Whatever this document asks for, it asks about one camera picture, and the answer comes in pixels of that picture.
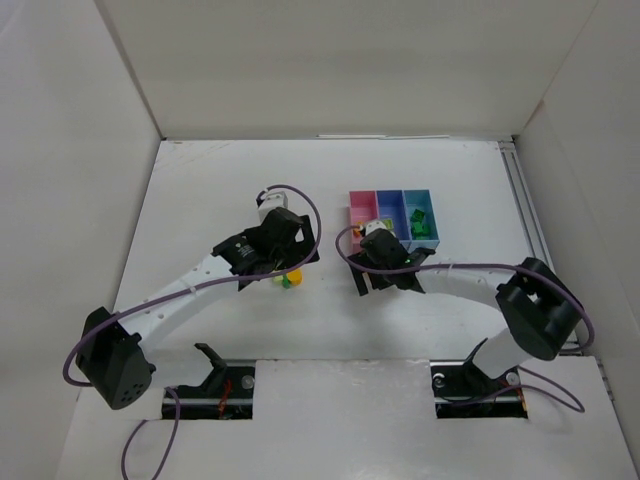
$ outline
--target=cable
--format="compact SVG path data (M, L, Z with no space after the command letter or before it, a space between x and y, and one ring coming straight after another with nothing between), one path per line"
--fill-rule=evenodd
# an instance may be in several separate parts
M148 308L155 307L156 305L159 305L161 303L165 303L165 302L168 302L170 300L175 300L176 298L180 298L180 297L183 297L185 295L192 294L193 293L193 289L202 290L203 288L213 287L214 285L220 285L222 283L241 282L241 281L257 282L257 281L260 281L260 280L265 280L267 278L278 277L280 275L286 275L287 273L290 273L290 272L293 272L294 270L297 270L298 268L302 267L305 263L307 263L309 260L311 260L311 258L316 254L316 251L318 250L318 246L320 245L320 239L322 237L322 221L320 220L320 212L318 211L318 208L316 207L315 203L313 203L313 200L311 200L311 198L309 198L306 193L304 193L303 191L298 190L296 187L292 187L290 185L285 185L285 184L271 185L270 187L266 188L263 192L261 192L260 195L264 194L265 192L267 192L269 190L273 190L273 189L276 189L276 188L284 188L286 190L291 190L292 192L297 193L304 200L306 200L306 202L309 204L309 206L313 210L313 213L314 213L314 215L316 217L318 232L317 232L316 243L314 244L313 248L311 249L311 252L309 253L309 255L307 255L297 265L294 265L293 267L290 267L290 268L286 268L284 270L280 270L280 271L272 272L272 273L265 273L265 274L262 274L262 275L241 275L241 276L231 276L231 277L224 277L224 278L216 278L215 280L209 280L207 282L202 282L202 283L199 283L197 285L194 285L192 288L185 288L184 290L179 290L177 292L170 293L169 295L165 295L163 297L159 297L159 298L155 298L153 300L149 300L146 303L141 303L140 305L137 305L135 307L131 307L128 310L125 310L125 311L120 312L120 313L116 313L115 315L110 317L105 322L103 322L100 325L98 325L97 327L89 330L87 332L87 334L84 335L80 339L80 341L78 343L76 343L76 345L71 349L71 351L69 352L69 355L67 355L67 358L65 359L64 365L62 367L62 376L64 377L64 380L68 384L73 385L75 387L91 387L92 386L91 383L89 383L89 382L81 382L81 381L78 381L78 380L75 380L75 379L71 378L71 375L69 374L69 369L71 367L71 363L73 363L73 359L76 357L78 352L89 342L89 340L91 340L93 337L95 337L101 331L109 328L114 323L122 320L123 318L126 318L126 317L128 317L130 315L133 315L134 313L138 313L138 312L140 312L142 310L146 310Z
M222 420L224 410L227 408L227 401L229 400L229 394L231 393L232 388L233 385L231 384L231 379L227 378L227 381L224 382L224 393L222 394L220 402L218 402L218 418L220 420Z
M89 342L98 333L102 332L106 328L109 328L111 325L113 325L114 323L122 320L123 318L128 317L129 315L133 315L134 313L140 312L142 310L146 310L148 308L155 307L156 305L168 302L170 300L175 300L176 298L180 298L180 297L182 297L184 295L189 295L189 294L193 293L194 290L202 290L203 288L209 288L209 287L213 287L214 285L220 285L222 283L228 283L228 282L241 282L241 281L257 282L257 281L260 281L260 280L265 280L267 278L273 278L273 277L277 277L277 276L280 276L280 275L286 275L287 273L290 273L290 272L293 272L294 270L297 270L298 268L300 268L304 264L306 264L309 260L311 260L311 258L318 251L318 246L320 245L320 239L322 238L322 220L320 219L320 212L318 211L318 208L316 207L315 203L313 203L313 200L311 200L311 198L309 198L309 196L306 193L304 193L302 190L297 189L296 187L292 187L291 185L286 185L286 184L271 185L270 187L267 187L265 190L260 192L260 194L258 195L258 199L260 199L260 197L262 195L264 195L266 192L268 192L269 190L273 190L273 189L276 189L276 188L283 188L283 189L291 190L292 192L297 193L298 195L300 195L309 204L309 206L311 207L311 210L313 210L313 213L314 213L314 215L316 217L317 234L316 234L316 243L313 245L313 248L311 249L311 252L309 253L309 255L307 255L297 265L295 265L293 267L290 267L290 268L286 268L284 270L280 270L278 272L272 272L272 273L267 273L267 274L262 274L262 275L231 276L231 277L217 278L215 280L209 280L207 282L202 282L202 283L199 283L197 285L194 285L191 288L185 288L184 290L180 290L178 292L174 292L174 293L171 293L169 295L165 295L163 297L159 297L159 298L150 300L150 301L148 301L146 303L142 303L142 304L137 305L135 307L131 307L128 310L125 310L123 312L114 314L113 316L111 316L105 322L103 322L100 325L98 325L97 327L92 328L91 330L89 330L87 332L87 334L84 335L80 339L80 341L78 341L78 343L76 343L76 345L71 349L71 351L69 352L69 355L67 355L67 358L65 359L64 365L62 367L62 376L63 376L64 380L68 384L76 386L76 387L91 387L92 385L89 382L81 382L81 381L78 381L78 380L75 380L75 379L71 378L71 375L69 374L69 369L71 368L71 363L73 363L73 359L76 357L78 352L87 344L87 342ZM158 478L158 476L160 475L160 473L162 472L162 469L164 468L164 464L167 461L167 458L169 456L169 452L171 451L171 447L173 446L173 441L175 440L176 432L178 431L178 424L180 422L180 400L178 398L178 395L170 387L166 387L165 390L167 391L167 393L169 393L169 395L171 395L173 397L173 399L176 402L176 418L175 418L175 421L174 421L174 424L173 424L173 431L171 432L171 437L169 437L169 443L167 444L167 448L165 449L164 455L162 456L162 460L160 461L160 465L158 466L158 469L156 470L156 473L154 474L154 476L152 477L151 480L156 480ZM133 440L133 438L136 436L138 431L143 427L143 425L145 423L147 423L147 420L143 420L138 424L138 426L133 430L133 432L129 436L129 438L127 440L127 443L125 444L124 449L122 450L122 458L121 458L121 461L120 461L120 472L122 473L122 478L124 480L129 480L129 477L127 476L126 466L125 466L125 460L126 460L126 456L127 456L127 451L129 449L129 445L131 444L131 441Z
M539 282L544 284L546 287L560 294L567 302L569 302L569 304L582 317L582 321L584 322L585 326L587 327L587 331L589 332L589 337L587 338L587 341L582 346L561 350L561 353L581 352L585 348L588 348L591 345L593 345L593 342L595 341L596 334L595 334L595 329L593 327L593 322L591 320L591 317L589 317L587 312L585 312L582 305L580 305L580 303L573 297L573 295L567 292L564 288L556 285L554 282L540 275L539 273L533 272L519 265L508 265L504 263L438 263L438 264L431 264L431 265L422 265L420 267L398 268L395 270L377 270L373 268L367 268L367 267L363 267L362 265L358 265L354 261L350 260L340 248L340 239L347 232L353 230L354 228L359 228L359 227L357 225L350 225L344 228L343 230L341 230L340 233L338 233L338 236L336 237L335 247L336 247L336 250L338 251L338 255L340 255L340 257L345 262L347 262L353 268L360 270L361 272L373 273L378 275L396 275L401 273L415 273L423 270L443 270L443 269L449 269L449 268L456 268L456 269L462 269L462 270L509 270L509 271L517 272L522 275L531 277L535 280L538 280Z
M167 448L164 450L164 454L162 455L162 460L160 460L160 464L158 465L158 469L156 473L153 474L151 480L156 480L160 476L160 472L164 468L164 464L169 457L169 452L171 451L171 447L173 446L173 441L176 439L176 433L178 432L178 424L180 423L180 399L178 398L178 394L171 387L166 387L165 390L169 395L173 397L173 400L176 402L176 419L173 422L173 430L171 431L171 436L169 437L169 443L167 443ZM129 450L129 446L133 441L133 437L136 436L138 431L147 423L148 420L142 420L136 428L134 428L131 435L127 439L127 443L125 443L124 448L122 449L122 457L120 458L120 473L122 473L122 478L124 480L129 480L129 476L127 475L127 452Z
M551 392L547 392L546 390L543 390L540 387L535 387L533 385L524 385L524 384L518 384L518 385L509 385L508 387L504 387L496 392L493 392L487 396L481 397L481 398L477 398L477 399L473 399L473 400L463 400L463 401L459 401L459 402L451 402L449 401L449 405L451 405L452 407L467 407L469 405L476 405L478 403L483 403L486 402L487 400L491 400L494 398L499 397L500 395L502 395L503 393L507 393L510 392L511 390L533 390L534 392L538 392L541 393L542 395L546 395L549 398L552 398L553 400L555 400L558 403L561 403L562 405L564 405L565 407L573 410L574 412L578 412L578 413L584 413L586 410L584 408L584 405L582 404L582 402L578 399L578 397L576 397L573 393L571 393L568 389L566 389L565 387L563 387L562 385L560 385L558 382L555 382L554 380L551 380L548 377L545 377L544 375L541 375L539 373L533 372L531 370L529 370L528 368L524 368L524 367L518 367L521 371L528 373L529 375L533 375L534 377L538 377L540 380L544 380L545 382L549 383L550 385L554 386L555 388L557 388L558 390L560 390L561 392L563 392L565 395L567 395L569 398L571 398L571 400L573 400L575 402L575 405L570 404L569 402L567 402L566 400L561 399L560 397L558 397L557 395L554 395Z

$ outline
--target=white cable tie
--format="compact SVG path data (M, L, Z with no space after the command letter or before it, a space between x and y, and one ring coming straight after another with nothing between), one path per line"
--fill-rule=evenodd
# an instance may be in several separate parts
M194 295L196 294L196 292L197 292L198 290L196 289L196 287L195 287L195 286L191 285L191 284L190 284L189 282L187 282L184 278L181 278L181 279L180 279L180 281L182 282L182 284L183 284L185 287L187 287L187 288L189 289L189 291L190 291L191 293L193 293Z
M455 265L455 263L451 258L448 258L448 260L449 268L447 268L447 286L449 287L449 292L453 292L453 288L451 287L451 278L449 278L449 276L451 275L451 271L453 270L453 266Z

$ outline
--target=red wire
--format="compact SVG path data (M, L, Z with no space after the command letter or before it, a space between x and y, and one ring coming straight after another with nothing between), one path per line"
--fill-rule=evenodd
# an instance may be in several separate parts
M224 382L224 394L220 399L220 403L218 403L218 412L219 418L222 418L222 414L224 413L224 409L227 408L227 400L229 399L229 394L231 393L231 379L227 378L227 381Z

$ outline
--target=white wall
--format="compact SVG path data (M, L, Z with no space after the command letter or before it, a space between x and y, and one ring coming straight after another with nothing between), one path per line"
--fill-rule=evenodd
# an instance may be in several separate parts
M596 0L98 0L169 137L520 132Z
M640 3L600 0L520 137L555 266L597 321L640 466Z
M159 137L90 0L0 2L0 478L53 478Z

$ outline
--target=yellow object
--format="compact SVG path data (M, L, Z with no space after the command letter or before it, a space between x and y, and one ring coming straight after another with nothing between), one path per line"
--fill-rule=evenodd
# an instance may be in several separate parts
M287 273L287 279L292 287L297 287L302 283L302 270L299 268L291 273Z

